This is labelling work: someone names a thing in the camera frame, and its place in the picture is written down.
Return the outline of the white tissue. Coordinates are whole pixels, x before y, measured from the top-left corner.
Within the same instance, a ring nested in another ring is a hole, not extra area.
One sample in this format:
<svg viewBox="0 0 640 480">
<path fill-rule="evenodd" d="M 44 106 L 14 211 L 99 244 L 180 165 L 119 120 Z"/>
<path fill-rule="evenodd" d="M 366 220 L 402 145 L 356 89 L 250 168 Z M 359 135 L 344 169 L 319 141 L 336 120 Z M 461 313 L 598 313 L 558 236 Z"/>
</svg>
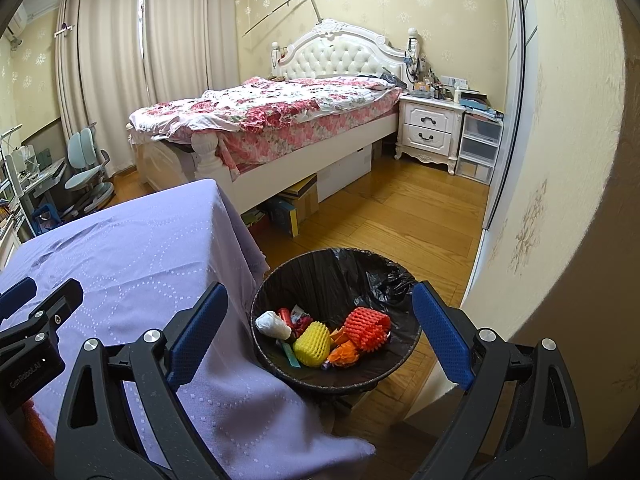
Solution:
<svg viewBox="0 0 640 480">
<path fill-rule="evenodd" d="M 266 311 L 254 322 L 256 330 L 264 336 L 287 341 L 292 336 L 292 328 L 274 311 Z"/>
</svg>

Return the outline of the red cylindrical can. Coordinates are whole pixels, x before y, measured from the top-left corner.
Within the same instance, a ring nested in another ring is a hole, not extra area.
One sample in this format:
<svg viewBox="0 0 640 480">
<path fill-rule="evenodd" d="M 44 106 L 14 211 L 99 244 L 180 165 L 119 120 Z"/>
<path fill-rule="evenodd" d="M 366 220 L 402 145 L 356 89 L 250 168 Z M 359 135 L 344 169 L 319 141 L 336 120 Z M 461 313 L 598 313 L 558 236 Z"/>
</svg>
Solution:
<svg viewBox="0 0 640 480">
<path fill-rule="evenodd" d="M 285 324 L 289 328 L 293 327 L 293 322 L 292 322 L 290 310 L 288 310 L 287 308 L 281 308 L 281 309 L 278 310 L 278 315 L 280 316 L 281 320 L 283 322 L 285 322 Z"/>
</svg>

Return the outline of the teal white tube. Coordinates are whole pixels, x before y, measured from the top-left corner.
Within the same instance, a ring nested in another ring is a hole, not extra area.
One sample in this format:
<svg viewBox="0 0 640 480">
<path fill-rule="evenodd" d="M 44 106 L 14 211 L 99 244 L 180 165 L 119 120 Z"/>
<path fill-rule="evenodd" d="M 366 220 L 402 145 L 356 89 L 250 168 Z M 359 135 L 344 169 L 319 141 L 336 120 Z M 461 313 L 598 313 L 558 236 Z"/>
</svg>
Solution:
<svg viewBox="0 0 640 480">
<path fill-rule="evenodd" d="M 295 356 L 291 345 L 286 341 L 281 341 L 280 345 L 286 355 L 286 358 L 288 359 L 288 364 L 290 364 L 293 368 L 299 368 L 300 364 Z"/>
</svg>

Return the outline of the yellow foam fruit net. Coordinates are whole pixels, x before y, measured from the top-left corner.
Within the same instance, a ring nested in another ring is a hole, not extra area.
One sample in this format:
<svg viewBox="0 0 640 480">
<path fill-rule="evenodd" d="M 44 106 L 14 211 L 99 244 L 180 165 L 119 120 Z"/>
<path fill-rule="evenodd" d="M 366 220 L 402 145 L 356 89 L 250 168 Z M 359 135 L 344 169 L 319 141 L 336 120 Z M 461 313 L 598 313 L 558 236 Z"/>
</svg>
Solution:
<svg viewBox="0 0 640 480">
<path fill-rule="evenodd" d="M 311 322 L 293 344 L 294 356 L 308 367 L 320 367 L 331 351 L 329 329 L 321 322 Z"/>
</svg>

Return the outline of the orange wrapper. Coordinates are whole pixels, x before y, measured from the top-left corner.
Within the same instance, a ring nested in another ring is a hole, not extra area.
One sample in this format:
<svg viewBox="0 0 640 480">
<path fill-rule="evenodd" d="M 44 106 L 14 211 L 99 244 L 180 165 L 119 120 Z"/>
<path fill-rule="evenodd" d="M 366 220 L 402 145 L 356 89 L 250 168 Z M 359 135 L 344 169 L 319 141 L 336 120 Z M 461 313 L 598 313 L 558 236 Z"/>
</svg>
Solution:
<svg viewBox="0 0 640 480">
<path fill-rule="evenodd" d="M 360 357 L 359 349 L 351 340 L 346 340 L 335 347 L 326 362 L 329 366 L 348 367 L 355 364 Z"/>
</svg>

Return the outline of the red foam fruit net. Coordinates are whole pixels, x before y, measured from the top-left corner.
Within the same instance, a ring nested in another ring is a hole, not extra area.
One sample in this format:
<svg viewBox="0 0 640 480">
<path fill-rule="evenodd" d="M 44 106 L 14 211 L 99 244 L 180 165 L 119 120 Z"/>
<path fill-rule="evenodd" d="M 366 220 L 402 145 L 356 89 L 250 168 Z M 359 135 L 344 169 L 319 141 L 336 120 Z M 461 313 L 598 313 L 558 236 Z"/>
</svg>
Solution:
<svg viewBox="0 0 640 480">
<path fill-rule="evenodd" d="M 348 339 L 362 352 L 378 350 L 390 334 L 390 317 L 377 310 L 356 307 L 344 323 Z"/>
</svg>

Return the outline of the orange paper piece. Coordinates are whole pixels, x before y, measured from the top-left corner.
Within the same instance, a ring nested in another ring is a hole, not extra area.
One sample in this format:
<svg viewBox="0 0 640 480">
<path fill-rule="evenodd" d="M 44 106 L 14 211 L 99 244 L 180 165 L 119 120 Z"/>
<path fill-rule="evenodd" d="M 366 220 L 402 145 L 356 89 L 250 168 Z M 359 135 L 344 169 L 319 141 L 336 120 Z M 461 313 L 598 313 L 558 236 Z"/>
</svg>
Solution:
<svg viewBox="0 0 640 480">
<path fill-rule="evenodd" d="M 346 328 L 344 326 L 337 328 L 332 333 L 330 333 L 331 338 L 331 347 L 339 347 L 341 344 L 345 342 L 349 342 L 349 336 L 346 333 Z"/>
</svg>

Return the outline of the black lined trash bin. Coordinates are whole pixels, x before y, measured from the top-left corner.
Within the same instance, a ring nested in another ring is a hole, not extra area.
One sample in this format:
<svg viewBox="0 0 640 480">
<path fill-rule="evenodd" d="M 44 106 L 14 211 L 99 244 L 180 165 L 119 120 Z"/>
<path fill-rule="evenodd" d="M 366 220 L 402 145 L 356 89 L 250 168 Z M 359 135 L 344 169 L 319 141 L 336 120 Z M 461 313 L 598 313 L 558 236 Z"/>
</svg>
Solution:
<svg viewBox="0 0 640 480">
<path fill-rule="evenodd" d="M 297 392 L 315 399 L 348 396 L 374 389 L 404 364 L 421 335 L 411 295 L 416 279 L 400 264 L 356 248 L 326 248 L 288 260 L 260 285 L 250 319 L 266 311 L 300 307 L 335 330 L 356 307 L 390 317 L 390 336 L 378 350 L 344 370 L 296 368 L 274 339 L 252 327 L 254 352 L 268 372 Z"/>
</svg>

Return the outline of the study desk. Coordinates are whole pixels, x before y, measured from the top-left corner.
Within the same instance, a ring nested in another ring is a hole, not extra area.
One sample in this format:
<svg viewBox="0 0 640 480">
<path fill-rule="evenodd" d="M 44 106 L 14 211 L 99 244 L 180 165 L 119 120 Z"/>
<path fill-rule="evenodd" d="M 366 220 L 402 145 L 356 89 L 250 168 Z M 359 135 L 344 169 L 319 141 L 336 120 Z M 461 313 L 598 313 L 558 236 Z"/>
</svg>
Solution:
<svg viewBox="0 0 640 480">
<path fill-rule="evenodd" d="M 67 160 L 62 157 L 47 168 L 40 169 L 34 158 L 24 158 L 19 150 L 15 150 L 3 154 L 2 162 L 22 220 L 26 223 L 30 236 L 36 236 L 32 213 L 38 208 L 37 200 L 42 198 L 46 204 L 53 204 L 50 189 L 64 177 Z"/>
</svg>

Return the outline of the light green desk chair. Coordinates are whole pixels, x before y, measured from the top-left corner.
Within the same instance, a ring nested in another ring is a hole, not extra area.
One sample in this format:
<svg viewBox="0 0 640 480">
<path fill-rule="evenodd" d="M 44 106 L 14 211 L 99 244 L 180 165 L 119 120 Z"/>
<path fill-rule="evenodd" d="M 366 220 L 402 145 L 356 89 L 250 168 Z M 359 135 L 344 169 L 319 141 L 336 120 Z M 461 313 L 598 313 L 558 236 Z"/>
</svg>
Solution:
<svg viewBox="0 0 640 480">
<path fill-rule="evenodd" d="M 68 140 L 67 161 L 75 173 L 65 182 L 64 188 L 68 192 L 81 192 L 81 196 L 64 212 L 66 220 L 102 209 L 115 195 L 114 184 L 106 178 L 110 155 L 103 148 L 98 148 L 95 134 L 96 122 L 92 122 Z"/>
</svg>

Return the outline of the cardboard box under bed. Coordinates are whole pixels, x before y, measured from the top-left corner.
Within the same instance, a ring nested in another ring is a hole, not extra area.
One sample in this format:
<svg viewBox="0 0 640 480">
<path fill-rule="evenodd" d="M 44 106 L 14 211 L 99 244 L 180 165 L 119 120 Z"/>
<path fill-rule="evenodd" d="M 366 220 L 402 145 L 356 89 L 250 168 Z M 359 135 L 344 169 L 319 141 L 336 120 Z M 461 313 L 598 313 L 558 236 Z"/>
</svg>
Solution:
<svg viewBox="0 0 640 480">
<path fill-rule="evenodd" d="M 318 210 L 315 174 L 291 185 L 273 199 L 274 218 L 292 237 L 298 237 L 299 226 Z"/>
</svg>

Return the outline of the floral pink quilt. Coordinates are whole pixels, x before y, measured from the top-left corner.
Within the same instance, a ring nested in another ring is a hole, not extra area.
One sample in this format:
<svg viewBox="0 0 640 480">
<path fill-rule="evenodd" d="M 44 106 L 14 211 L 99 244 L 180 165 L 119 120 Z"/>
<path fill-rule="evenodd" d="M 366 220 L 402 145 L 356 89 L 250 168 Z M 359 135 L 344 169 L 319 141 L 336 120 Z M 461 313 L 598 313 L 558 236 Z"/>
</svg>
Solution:
<svg viewBox="0 0 640 480">
<path fill-rule="evenodd" d="M 156 103 L 129 116 L 132 145 L 188 145 L 197 134 L 218 139 L 215 154 L 234 178 L 308 145 L 389 113 L 402 89 L 372 76 L 253 77 L 237 87 L 207 90 L 197 99 Z"/>
</svg>

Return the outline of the beige curtains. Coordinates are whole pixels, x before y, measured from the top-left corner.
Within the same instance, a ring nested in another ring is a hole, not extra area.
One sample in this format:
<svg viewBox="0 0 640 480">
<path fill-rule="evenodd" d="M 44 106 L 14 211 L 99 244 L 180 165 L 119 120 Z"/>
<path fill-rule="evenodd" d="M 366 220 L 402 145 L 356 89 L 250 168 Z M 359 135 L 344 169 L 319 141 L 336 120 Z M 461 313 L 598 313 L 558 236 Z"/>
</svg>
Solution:
<svg viewBox="0 0 640 480">
<path fill-rule="evenodd" d="M 63 131 L 96 125 L 108 174 L 134 166 L 132 112 L 240 82 L 235 0 L 61 0 L 56 26 Z"/>
</svg>

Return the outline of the white nightstand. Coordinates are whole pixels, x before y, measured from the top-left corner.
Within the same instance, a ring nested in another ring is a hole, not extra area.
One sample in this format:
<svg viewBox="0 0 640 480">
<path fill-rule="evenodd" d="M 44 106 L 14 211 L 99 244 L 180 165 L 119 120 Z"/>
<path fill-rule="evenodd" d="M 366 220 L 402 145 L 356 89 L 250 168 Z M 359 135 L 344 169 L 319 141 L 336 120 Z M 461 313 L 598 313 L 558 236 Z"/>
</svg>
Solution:
<svg viewBox="0 0 640 480">
<path fill-rule="evenodd" d="M 456 169 L 464 108 L 455 102 L 403 94 L 399 99 L 395 159 L 408 155 L 424 165 Z"/>
</svg>

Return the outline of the sliding wardrobe door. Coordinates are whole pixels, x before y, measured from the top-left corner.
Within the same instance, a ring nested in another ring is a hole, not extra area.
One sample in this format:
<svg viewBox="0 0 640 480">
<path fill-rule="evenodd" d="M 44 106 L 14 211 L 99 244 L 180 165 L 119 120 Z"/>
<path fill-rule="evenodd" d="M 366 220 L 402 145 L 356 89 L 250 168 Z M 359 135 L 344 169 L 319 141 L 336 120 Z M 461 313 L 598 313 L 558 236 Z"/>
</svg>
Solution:
<svg viewBox="0 0 640 480">
<path fill-rule="evenodd" d="M 489 185 L 484 229 L 495 231 L 506 218 L 524 164 L 534 122 L 538 79 L 538 20 L 535 0 L 506 0 L 508 82 L 497 161 Z"/>
</svg>

